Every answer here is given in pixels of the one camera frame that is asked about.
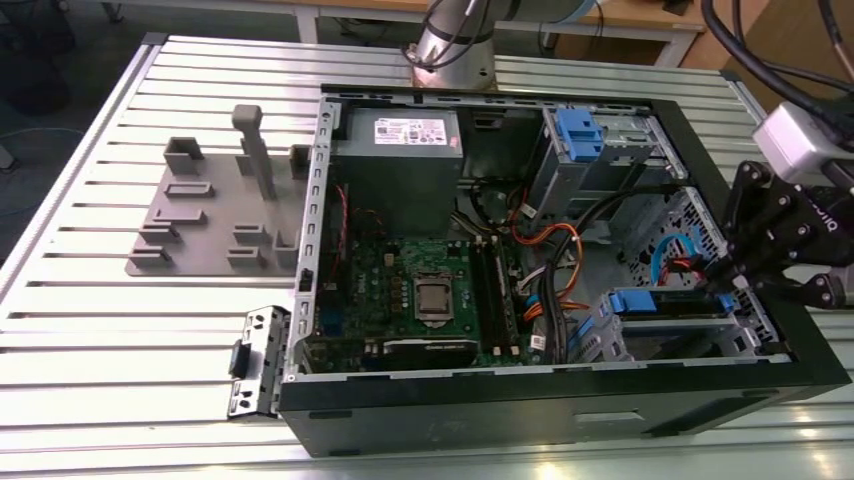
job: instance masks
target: floor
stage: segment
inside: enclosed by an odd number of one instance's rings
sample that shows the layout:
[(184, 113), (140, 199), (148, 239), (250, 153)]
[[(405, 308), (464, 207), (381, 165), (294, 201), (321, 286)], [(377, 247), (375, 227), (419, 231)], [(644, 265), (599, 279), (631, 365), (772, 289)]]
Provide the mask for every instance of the floor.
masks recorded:
[[(70, 104), (61, 111), (25, 116), (0, 100), (0, 145), (18, 161), (12, 172), (0, 173), (0, 264), (73, 153), (81, 137), (74, 130), (86, 130), (145, 32), (297, 41), (296, 21), (285, 15), (129, 5), (122, 7), (121, 14), (124, 21), (110, 24), (97, 3), (70, 1), (66, 19), (77, 46), (56, 58), (72, 92)], [(417, 24), (341, 25), (329, 18), (319, 21), (320, 42), (329, 44), (397, 47), (416, 41), (419, 33)], [(539, 55), (532, 33), (497, 31), (495, 43), (499, 54)], [(0, 71), (20, 72), (21, 67), (13, 65), (13, 58), (0, 45)], [(2, 98), (9, 91), (9, 78), (0, 75)], [(28, 131), (9, 136), (21, 129), (38, 127), (68, 130)]]

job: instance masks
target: chip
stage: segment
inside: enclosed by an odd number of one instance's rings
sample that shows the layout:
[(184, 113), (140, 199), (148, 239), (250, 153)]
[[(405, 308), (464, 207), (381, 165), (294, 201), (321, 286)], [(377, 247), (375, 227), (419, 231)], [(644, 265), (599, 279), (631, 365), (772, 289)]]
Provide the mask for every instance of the chip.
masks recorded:
[(451, 277), (433, 274), (413, 279), (415, 318), (431, 328), (453, 320), (453, 290)]

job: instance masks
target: aluminum extrusion table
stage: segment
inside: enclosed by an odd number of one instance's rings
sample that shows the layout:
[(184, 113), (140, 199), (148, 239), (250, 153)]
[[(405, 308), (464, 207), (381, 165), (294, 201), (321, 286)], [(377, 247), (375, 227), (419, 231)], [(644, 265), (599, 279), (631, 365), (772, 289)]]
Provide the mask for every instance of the aluminum extrusion table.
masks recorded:
[[(307, 143), (321, 82), (405, 85), (399, 52), (149, 36), (0, 276), (0, 477), (178, 471), (210, 478), (850, 478), (854, 387), (693, 437), (312, 460), (284, 423), (225, 423), (246, 310), (289, 306), (292, 279), (124, 273), (170, 136), (237, 152), (236, 103), (272, 150)], [(505, 90), (679, 102), (724, 176), (760, 155), (762, 113), (716, 72), (500, 57)], [(816, 313), (848, 369), (850, 314)]]

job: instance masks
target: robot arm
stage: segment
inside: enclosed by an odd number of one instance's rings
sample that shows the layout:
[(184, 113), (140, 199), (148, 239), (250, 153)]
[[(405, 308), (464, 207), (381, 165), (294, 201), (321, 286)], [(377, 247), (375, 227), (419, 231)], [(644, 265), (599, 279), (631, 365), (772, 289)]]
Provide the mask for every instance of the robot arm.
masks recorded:
[(595, 0), (435, 0), (421, 39), (404, 51), (416, 86), (488, 89), (495, 83), (495, 22), (571, 21), (593, 5)]
[[(830, 3), (816, 3), (836, 52), (844, 57)], [(738, 35), (739, 4), (732, 0), (734, 36), (715, 14), (712, 0), (703, 0), (709, 31), (747, 70), (788, 101), (754, 133), (768, 162), (739, 165), (723, 225), (727, 251), (700, 269), (705, 281), (699, 288), (716, 293), (751, 285), (815, 308), (854, 308), (851, 99), (812, 98), (776, 75), (774, 64), (750, 52)], [(799, 283), (783, 276), (795, 264), (831, 270)]]

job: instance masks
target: green circuit board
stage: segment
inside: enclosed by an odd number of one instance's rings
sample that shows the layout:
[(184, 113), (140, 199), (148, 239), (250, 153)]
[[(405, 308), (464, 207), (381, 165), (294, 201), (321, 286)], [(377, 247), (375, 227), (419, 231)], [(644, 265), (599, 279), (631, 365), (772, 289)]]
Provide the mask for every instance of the green circuit board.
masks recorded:
[[(389, 340), (465, 339), (483, 347), (469, 254), (467, 241), (372, 240), (351, 244), (340, 308), (321, 309), (323, 340), (313, 346), (321, 371), (371, 370), (371, 348)], [(423, 318), (425, 300), (416, 295), (424, 284), (447, 286), (447, 320)], [(529, 336), (521, 335), (517, 355), (508, 351), (495, 355), (488, 347), (481, 348), (471, 366), (536, 363), (521, 348), (528, 341)]]
[[(451, 286), (452, 320), (440, 326), (441, 322), (429, 326), (416, 318), (416, 282), (427, 278)], [(353, 242), (348, 284), (345, 337), (479, 339), (468, 242)]]

